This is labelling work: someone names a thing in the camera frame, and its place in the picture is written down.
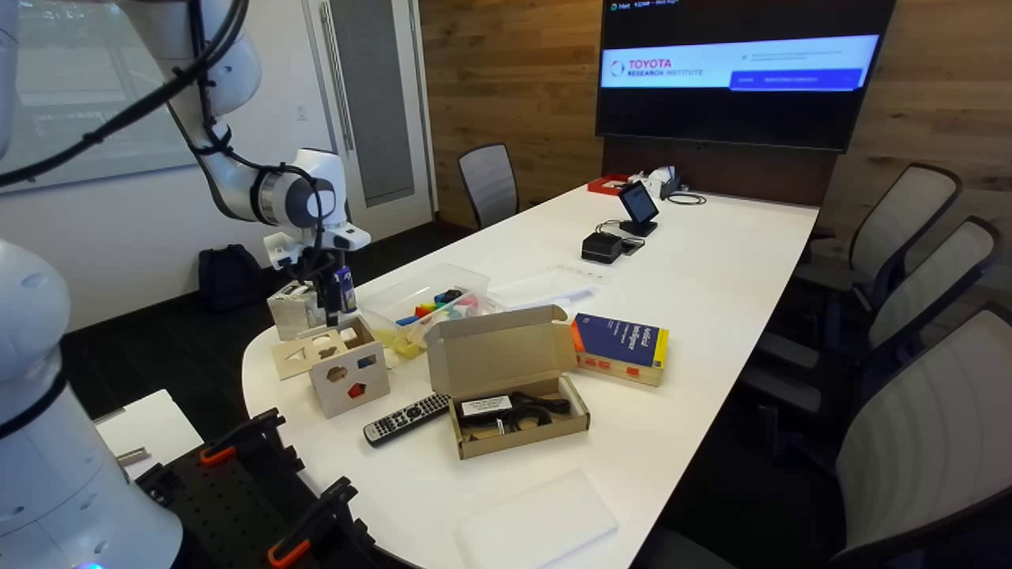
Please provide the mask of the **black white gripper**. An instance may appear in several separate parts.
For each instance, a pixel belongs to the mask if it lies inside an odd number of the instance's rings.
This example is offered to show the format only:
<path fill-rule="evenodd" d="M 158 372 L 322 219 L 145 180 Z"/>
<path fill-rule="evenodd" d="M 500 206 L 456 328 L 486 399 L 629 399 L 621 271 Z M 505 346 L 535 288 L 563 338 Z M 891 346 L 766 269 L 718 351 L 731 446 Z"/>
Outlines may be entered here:
<path fill-rule="evenodd" d="M 272 269 L 310 269 L 325 253 L 357 253 L 371 233 L 351 222 L 346 164 L 333 152 L 300 147 L 264 202 L 272 233 L 264 241 Z M 325 324 L 320 283 L 310 288 L 310 318 Z M 334 271 L 330 283 L 333 321 L 354 311 L 351 271 Z"/>

